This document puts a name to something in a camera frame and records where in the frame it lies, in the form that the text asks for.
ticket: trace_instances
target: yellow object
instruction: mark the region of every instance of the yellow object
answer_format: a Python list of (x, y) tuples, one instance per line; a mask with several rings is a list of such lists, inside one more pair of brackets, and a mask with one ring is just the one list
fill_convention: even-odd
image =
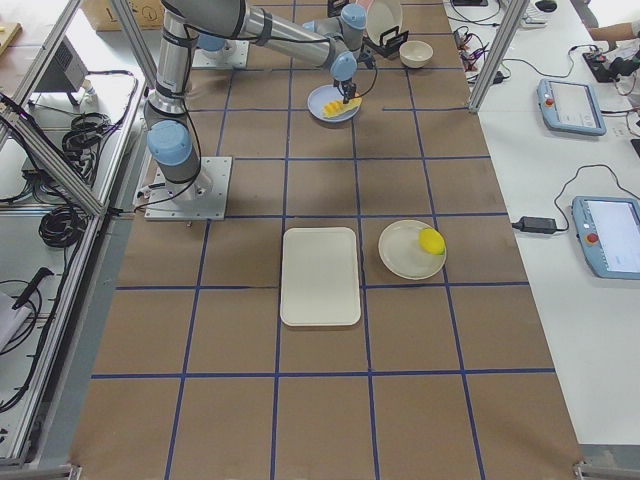
[(352, 98), (348, 103), (342, 103), (342, 100), (334, 100), (333, 102), (327, 103), (322, 108), (322, 116), (324, 116), (324, 118), (337, 117), (338, 115), (342, 115), (349, 110), (358, 108), (361, 103), (362, 97)]
[(418, 243), (425, 252), (432, 255), (443, 255), (445, 250), (444, 238), (435, 228), (423, 228), (418, 234)]

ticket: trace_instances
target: wooden block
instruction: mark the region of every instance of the wooden block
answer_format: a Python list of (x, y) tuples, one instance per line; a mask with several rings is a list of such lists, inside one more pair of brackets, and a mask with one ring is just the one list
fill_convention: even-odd
[(0, 22), (0, 55), (9, 46), (13, 37), (22, 29), (19, 23)]

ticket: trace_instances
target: yellow lemon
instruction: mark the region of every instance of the yellow lemon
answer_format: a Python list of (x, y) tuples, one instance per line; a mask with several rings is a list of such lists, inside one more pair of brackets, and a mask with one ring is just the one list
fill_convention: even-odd
[(444, 238), (435, 228), (423, 228), (418, 235), (418, 243), (425, 252), (432, 255), (444, 254)]

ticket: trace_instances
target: small bowl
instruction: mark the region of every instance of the small bowl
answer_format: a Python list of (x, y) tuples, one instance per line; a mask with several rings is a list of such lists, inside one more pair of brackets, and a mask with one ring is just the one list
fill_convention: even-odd
[(431, 45), (420, 40), (409, 40), (400, 45), (400, 60), (409, 68), (422, 68), (433, 57)]

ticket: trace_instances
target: white mounting plate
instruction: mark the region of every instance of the white mounting plate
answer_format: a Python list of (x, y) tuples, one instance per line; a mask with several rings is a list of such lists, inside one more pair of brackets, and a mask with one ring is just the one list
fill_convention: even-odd
[[(231, 157), (202, 157), (202, 169), (213, 179), (211, 192), (189, 203), (163, 201), (146, 207), (147, 220), (223, 220), (227, 207), (227, 192), (231, 177)], [(154, 183), (164, 183), (164, 175), (158, 169)], [(169, 198), (164, 188), (153, 190), (149, 203)]]
[(249, 59), (249, 42), (246, 40), (236, 41), (236, 51), (228, 57), (213, 59), (207, 57), (202, 49), (198, 48), (193, 54), (191, 68), (210, 70), (244, 70), (247, 68)]

